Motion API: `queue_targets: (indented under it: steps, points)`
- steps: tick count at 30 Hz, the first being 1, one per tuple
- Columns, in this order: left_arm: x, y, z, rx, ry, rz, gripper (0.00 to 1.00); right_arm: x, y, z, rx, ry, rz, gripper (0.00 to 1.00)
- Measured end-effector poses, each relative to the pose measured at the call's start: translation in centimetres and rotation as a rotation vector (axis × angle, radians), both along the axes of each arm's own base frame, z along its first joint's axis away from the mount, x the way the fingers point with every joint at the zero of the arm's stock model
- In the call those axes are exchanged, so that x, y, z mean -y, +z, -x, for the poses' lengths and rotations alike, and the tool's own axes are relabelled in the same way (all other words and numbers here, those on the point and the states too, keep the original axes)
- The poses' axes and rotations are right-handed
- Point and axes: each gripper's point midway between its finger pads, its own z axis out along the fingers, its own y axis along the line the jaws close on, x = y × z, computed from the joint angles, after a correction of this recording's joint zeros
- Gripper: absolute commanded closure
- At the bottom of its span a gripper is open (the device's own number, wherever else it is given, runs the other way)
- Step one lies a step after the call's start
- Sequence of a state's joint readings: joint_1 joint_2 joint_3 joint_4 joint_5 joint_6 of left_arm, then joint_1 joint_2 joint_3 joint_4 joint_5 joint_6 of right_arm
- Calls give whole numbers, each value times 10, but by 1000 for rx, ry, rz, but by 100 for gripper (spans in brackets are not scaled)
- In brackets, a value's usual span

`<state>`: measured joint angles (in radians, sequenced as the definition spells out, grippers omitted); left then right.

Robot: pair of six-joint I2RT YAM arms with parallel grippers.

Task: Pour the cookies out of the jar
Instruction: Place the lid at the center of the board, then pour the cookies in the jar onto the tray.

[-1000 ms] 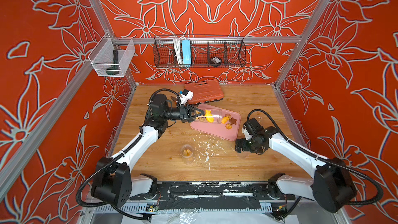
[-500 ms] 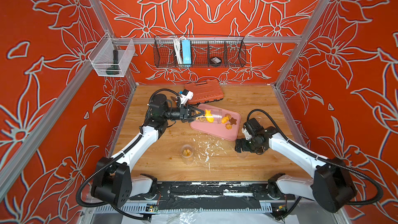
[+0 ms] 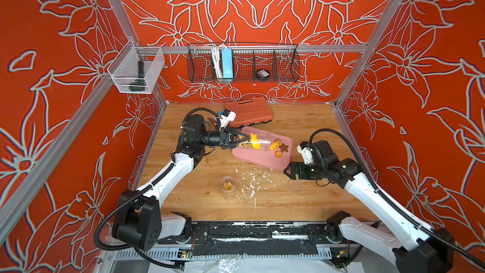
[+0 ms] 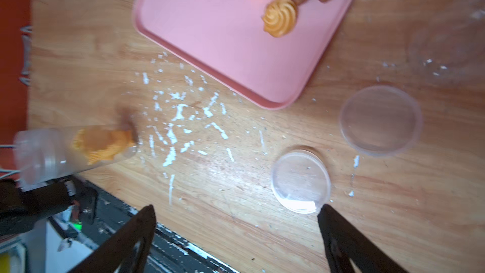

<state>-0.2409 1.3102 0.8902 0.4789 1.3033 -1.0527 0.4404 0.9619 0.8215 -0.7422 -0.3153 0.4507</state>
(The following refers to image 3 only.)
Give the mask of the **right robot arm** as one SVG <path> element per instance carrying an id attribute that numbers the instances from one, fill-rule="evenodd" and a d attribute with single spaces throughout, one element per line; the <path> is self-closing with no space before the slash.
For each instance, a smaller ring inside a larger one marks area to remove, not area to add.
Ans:
<path id="1" fill-rule="evenodd" d="M 325 236 L 332 243 L 353 241 L 395 265 L 399 272 L 448 272 L 456 253 L 484 268 L 484 262 L 455 245 L 445 228 L 435 229 L 395 201 L 353 159 L 340 160 L 327 141 L 303 142 L 301 162 L 291 162 L 290 179 L 327 179 L 363 203 L 389 229 L 385 233 L 358 221 L 345 211 L 327 219 Z"/>

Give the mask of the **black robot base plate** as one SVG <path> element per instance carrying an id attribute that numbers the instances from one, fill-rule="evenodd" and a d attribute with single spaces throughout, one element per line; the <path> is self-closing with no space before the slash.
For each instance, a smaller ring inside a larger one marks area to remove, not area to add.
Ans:
<path id="1" fill-rule="evenodd" d="M 273 257 L 330 260 L 349 257 L 359 244 L 332 243 L 324 221 L 196 221 L 187 240 L 164 238 L 158 246 L 191 251 L 193 260 Z"/>

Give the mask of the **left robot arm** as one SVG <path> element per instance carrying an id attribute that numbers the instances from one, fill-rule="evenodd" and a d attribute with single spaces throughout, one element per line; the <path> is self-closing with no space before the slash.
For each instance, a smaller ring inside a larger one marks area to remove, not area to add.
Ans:
<path id="1" fill-rule="evenodd" d="M 98 225 L 93 236 L 96 247 L 104 251 L 135 248 L 149 251 L 159 240 L 186 236 L 191 218 L 172 212 L 162 215 L 160 209 L 176 185 L 207 155 L 208 147 L 235 149 L 250 136 L 230 127 L 236 113 L 228 109 L 209 113 L 211 125 L 200 115 L 203 108 L 190 111 L 183 120 L 177 148 L 171 160 L 151 180 L 137 190 L 125 190 L 117 207 Z"/>

